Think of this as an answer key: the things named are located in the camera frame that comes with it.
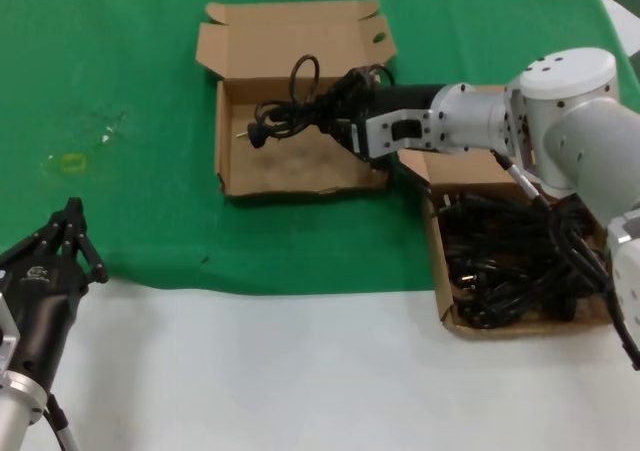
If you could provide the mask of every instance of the box flap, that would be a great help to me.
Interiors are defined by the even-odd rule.
[[[403,150],[398,157],[432,185],[513,182],[486,150],[471,150],[461,155]]]
[[[291,14],[295,15],[300,6],[309,6],[315,16],[311,21],[261,17],[252,22],[245,12],[240,12],[242,6],[222,6],[222,11],[213,6],[211,13],[222,12],[218,16],[230,24],[200,26],[196,59],[226,79],[288,79],[295,63],[305,54],[318,58],[322,78],[339,78],[353,67],[387,62],[396,53],[387,19],[382,15],[366,17],[374,9],[366,4],[370,1],[362,2],[365,4],[361,7],[355,3],[358,2],[246,5],[254,10],[248,14],[255,14],[264,6],[274,7],[273,16],[285,14],[287,7],[292,7]],[[313,76],[312,64],[303,65],[298,75]]]
[[[376,0],[312,1],[306,3],[222,4],[209,3],[207,15],[216,23],[230,25],[278,25],[357,21],[378,12]]]

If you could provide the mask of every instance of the black cable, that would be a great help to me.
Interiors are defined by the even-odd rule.
[[[62,451],[67,451],[66,448],[64,447],[64,443],[60,440],[60,436],[58,436],[58,432],[56,431],[56,428],[53,424],[53,421],[51,419],[51,414],[49,414],[49,411],[45,409],[42,413],[42,416],[44,416],[44,419],[46,419],[47,423],[49,423],[49,426],[51,426],[51,430],[53,431],[53,435],[56,437],[56,441],[58,441],[58,445],[60,446],[60,449]]]
[[[451,281],[464,290],[455,298],[458,313],[470,326],[507,326],[534,309],[568,321],[577,300],[596,292],[562,259],[544,209],[465,193],[453,199],[440,210],[440,229]],[[592,234],[588,213],[573,200],[552,209],[579,236]]]
[[[58,405],[58,400],[53,394],[49,395],[49,399],[47,400],[47,407],[42,415],[49,423],[49,426],[51,426],[53,433],[56,435],[56,440],[60,445],[60,449],[62,451],[66,451],[64,443],[61,441],[58,433],[63,429],[69,427],[69,421],[67,420],[64,411],[62,411],[62,408],[60,408],[60,406]]]
[[[304,100],[296,94],[298,72],[302,65],[311,61],[314,66],[311,86]],[[255,148],[264,146],[267,138],[285,139],[297,135],[309,126],[317,126],[323,133],[341,116],[350,116],[353,109],[361,104],[359,91],[371,89],[377,85],[372,75],[383,72],[391,85],[395,84],[393,73],[381,64],[353,68],[340,78],[326,94],[318,94],[320,83],[320,63],[318,59],[306,54],[293,66],[289,77],[289,101],[269,100],[256,106],[255,123],[249,124],[249,140]]]

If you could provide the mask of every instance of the table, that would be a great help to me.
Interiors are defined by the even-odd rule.
[[[92,288],[54,392],[84,450],[632,449],[640,376],[610,329],[451,335],[431,291],[247,297]],[[44,421],[23,448],[56,449]]]

